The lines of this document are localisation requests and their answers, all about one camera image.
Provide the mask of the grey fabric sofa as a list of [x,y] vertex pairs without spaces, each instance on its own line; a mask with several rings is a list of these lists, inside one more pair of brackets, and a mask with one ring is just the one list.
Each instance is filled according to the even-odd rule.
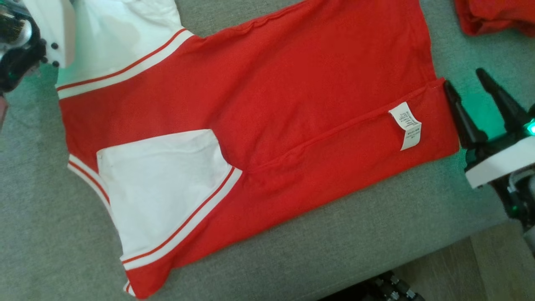
[[[475,75],[483,67],[526,107],[535,103],[535,38],[470,37],[451,0],[423,0],[436,72],[453,82],[490,136],[500,114]],[[43,66],[7,95],[0,133],[0,301],[135,301],[122,291],[118,235],[96,193],[67,169],[64,128]],[[183,269],[150,301],[314,300],[438,251],[449,268],[405,276],[427,300],[474,285],[472,246],[527,251],[489,187],[472,190],[464,154],[413,168]]]

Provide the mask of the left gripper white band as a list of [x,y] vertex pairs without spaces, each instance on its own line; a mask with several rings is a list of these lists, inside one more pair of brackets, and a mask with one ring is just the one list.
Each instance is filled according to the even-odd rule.
[[75,57],[74,0],[23,0],[46,42],[46,58],[52,65],[69,67]]

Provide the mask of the red and white jersey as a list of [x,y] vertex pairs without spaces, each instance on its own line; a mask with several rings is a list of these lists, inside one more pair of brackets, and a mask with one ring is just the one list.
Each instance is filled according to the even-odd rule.
[[459,150],[418,0],[302,0],[200,37],[174,0],[75,0],[68,168],[122,244],[126,293]]

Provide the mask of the red garment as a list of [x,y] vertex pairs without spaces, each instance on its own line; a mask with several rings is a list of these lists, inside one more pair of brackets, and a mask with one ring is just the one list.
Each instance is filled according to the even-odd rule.
[[467,36],[516,29],[535,38],[535,0],[453,0],[453,4]]

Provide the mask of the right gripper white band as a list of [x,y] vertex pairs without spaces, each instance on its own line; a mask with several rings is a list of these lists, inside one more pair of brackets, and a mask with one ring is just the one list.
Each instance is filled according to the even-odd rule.
[[[502,149],[476,163],[466,171],[470,187],[476,188],[502,176],[535,164],[535,119],[500,86],[483,68],[476,69],[484,90],[491,95],[501,114],[506,131],[520,131],[518,137],[503,140]],[[476,148],[488,141],[462,104],[462,99],[450,81],[444,82],[444,92],[463,148]]]

